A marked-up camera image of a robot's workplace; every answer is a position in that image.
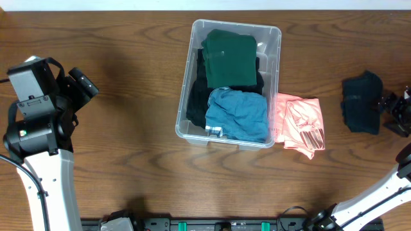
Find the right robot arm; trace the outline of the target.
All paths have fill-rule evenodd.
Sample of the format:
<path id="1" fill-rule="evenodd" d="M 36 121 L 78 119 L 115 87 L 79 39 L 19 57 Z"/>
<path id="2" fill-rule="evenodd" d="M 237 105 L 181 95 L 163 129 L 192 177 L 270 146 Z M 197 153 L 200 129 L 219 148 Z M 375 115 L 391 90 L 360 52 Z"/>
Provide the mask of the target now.
<path id="1" fill-rule="evenodd" d="M 380 107 L 394 119 L 384 127 L 402 136 L 410 136 L 410 88 L 403 96 L 389 94 Z M 361 230 L 382 214 L 410 201 L 410 145 L 396 157 L 397 164 L 379 182 L 357 197 L 332 205 L 306 220 L 303 230 Z"/>

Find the black garment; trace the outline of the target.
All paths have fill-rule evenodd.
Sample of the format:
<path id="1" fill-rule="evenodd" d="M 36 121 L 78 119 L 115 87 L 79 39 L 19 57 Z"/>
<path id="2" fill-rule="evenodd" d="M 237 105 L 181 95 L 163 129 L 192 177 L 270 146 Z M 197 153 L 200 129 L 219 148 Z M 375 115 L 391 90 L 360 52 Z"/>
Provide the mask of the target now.
<path id="1" fill-rule="evenodd" d="M 197 57 L 197 79 L 190 90 L 188 98 L 188 106 L 186 117 L 195 126 L 201 128 L 206 127 L 206 112 L 209 108 L 208 99 L 213 91 L 213 88 L 207 86 L 207 76 L 205 61 L 202 54 L 203 49 L 198 49 Z M 256 58 L 256 84 L 252 86 L 232 86 L 233 90 L 240 90 L 243 92 L 254 92 L 262 94 L 264 87 L 264 80 L 259 73 L 259 58 Z"/>

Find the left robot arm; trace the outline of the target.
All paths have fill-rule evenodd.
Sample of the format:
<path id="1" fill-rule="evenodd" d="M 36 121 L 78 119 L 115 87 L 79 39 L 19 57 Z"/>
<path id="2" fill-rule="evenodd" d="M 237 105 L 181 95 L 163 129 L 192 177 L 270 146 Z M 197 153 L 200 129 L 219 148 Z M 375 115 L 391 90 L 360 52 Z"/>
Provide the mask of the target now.
<path id="1" fill-rule="evenodd" d="M 71 136 L 76 112 L 99 90 L 78 68 L 31 56 L 9 68 L 17 101 L 3 142 L 26 190 L 34 230 L 82 230 L 74 189 Z"/>

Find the dark navy garment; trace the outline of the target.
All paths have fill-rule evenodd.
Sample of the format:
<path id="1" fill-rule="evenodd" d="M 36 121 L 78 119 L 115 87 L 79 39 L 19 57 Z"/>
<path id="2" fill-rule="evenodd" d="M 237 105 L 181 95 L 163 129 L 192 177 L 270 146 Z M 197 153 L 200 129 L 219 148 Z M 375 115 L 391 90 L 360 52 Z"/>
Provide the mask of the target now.
<path id="1" fill-rule="evenodd" d="M 379 134 L 383 82 L 374 73 L 364 71 L 358 77 L 342 82 L 341 102 L 345 125 L 354 133 Z"/>

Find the dark green garment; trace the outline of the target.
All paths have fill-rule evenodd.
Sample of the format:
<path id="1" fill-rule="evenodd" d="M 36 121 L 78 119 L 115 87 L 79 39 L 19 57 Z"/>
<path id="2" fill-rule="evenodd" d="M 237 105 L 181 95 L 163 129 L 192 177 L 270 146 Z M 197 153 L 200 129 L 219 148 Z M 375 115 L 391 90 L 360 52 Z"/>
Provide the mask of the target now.
<path id="1" fill-rule="evenodd" d="M 214 29 L 202 41 L 202 56 L 209 88 L 257 84 L 253 36 Z"/>

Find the blue garment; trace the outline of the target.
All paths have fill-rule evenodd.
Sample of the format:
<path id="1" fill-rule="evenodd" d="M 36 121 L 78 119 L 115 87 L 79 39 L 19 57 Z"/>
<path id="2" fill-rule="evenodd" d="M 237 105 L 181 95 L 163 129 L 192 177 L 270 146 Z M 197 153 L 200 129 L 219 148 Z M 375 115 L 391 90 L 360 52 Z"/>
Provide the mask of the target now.
<path id="1" fill-rule="evenodd" d="M 263 143 L 269 136 L 267 100 L 254 92 L 215 89 L 207 102 L 205 130 L 217 137 Z"/>

